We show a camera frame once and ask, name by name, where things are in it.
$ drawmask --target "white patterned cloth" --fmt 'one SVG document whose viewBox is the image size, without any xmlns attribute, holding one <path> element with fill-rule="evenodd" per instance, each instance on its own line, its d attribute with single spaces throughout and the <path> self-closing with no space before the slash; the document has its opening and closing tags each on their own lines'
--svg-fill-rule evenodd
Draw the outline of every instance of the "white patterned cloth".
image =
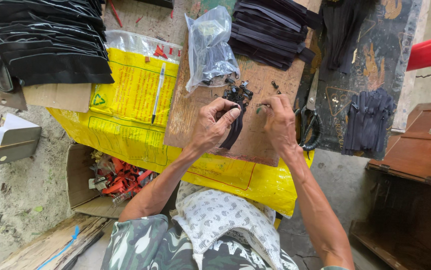
<svg viewBox="0 0 431 270">
<path fill-rule="evenodd" d="M 204 253 L 223 235 L 249 244 L 273 269 L 283 269 L 276 212 L 253 200 L 180 181 L 172 220 L 193 244 L 192 257 L 202 270 Z"/>
</svg>

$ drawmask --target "camouflage shirt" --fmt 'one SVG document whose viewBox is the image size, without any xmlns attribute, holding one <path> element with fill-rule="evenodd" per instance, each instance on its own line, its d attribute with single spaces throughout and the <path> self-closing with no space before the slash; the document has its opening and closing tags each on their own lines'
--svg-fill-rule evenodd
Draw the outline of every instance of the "camouflage shirt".
<svg viewBox="0 0 431 270">
<path fill-rule="evenodd" d="M 102 270 L 197 270 L 193 245 L 182 228 L 175 224 L 167 230 L 164 215 L 116 222 L 102 262 Z M 298 270 L 294 261 L 281 250 L 284 270 Z M 204 270 L 272 269 L 248 244 L 231 236 L 219 238 L 203 255 Z M 346 270 L 324 267 L 323 270 Z"/>
</svg>

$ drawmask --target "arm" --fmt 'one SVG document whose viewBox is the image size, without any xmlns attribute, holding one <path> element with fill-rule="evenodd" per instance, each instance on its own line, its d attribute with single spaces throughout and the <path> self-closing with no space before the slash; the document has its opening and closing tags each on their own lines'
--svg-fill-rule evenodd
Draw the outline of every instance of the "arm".
<svg viewBox="0 0 431 270">
<path fill-rule="evenodd" d="M 354 270 L 351 246 L 331 205 L 307 167 L 303 149 L 297 145 L 295 115 L 286 95 L 263 101 L 267 115 L 264 126 L 272 146 L 287 164 L 297 190 L 299 208 L 310 241 L 324 266 Z"/>
<path fill-rule="evenodd" d="M 200 109 L 190 143 L 174 162 L 129 201 L 120 214 L 119 222 L 161 212 L 185 172 L 202 154 L 216 146 L 239 116 L 240 108 L 230 109 L 233 105 L 237 104 L 219 97 Z"/>
</svg>

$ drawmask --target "hand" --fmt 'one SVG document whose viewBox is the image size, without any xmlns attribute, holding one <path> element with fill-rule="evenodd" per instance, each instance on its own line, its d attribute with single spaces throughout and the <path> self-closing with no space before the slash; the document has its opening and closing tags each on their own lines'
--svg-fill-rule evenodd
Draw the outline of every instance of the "hand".
<svg viewBox="0 0 431 270">
<path fill-rule="evenodd" d="M 262 106 L 267 115 L 264 130 L 279 156 L 285 162 L 288 158 L 302 156 L 303 149 L 296 138 L 296 116 L 287 95 L 274 95 L 261 103 L 270 105 Z"/>
<path fill-rule="evenodd" d="M 209 105 L 201 107 L 188 147 L 201 155 L 216 146 L 224 132 L 241 113 L 241 107 L 231 109 L 237 103 L 218 97 Z"/>
</svg>

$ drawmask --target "ballpoint pen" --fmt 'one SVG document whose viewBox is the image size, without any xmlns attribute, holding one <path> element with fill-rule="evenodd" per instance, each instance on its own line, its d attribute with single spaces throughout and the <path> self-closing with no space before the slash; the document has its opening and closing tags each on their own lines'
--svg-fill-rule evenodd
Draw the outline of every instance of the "ballpoint pen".
<svg viewBox="0 0 431 270">
<path fill-rule="evenodd" d="M 157 87 L 157 94 L 155 95 L 155 102 L 154 102 L 154 110 L 152 111 L 151 125 L 154 124 L 154 120 L 156 119 L 157 104 L 159 102 L 160 89 L 164 85 L 164 72 L 165 71 L 166 71 L 166 63 L 162 63 L 162 69 L 160 70 L 160 75 L 159 75 L 159 86 Z"/>
</svg>

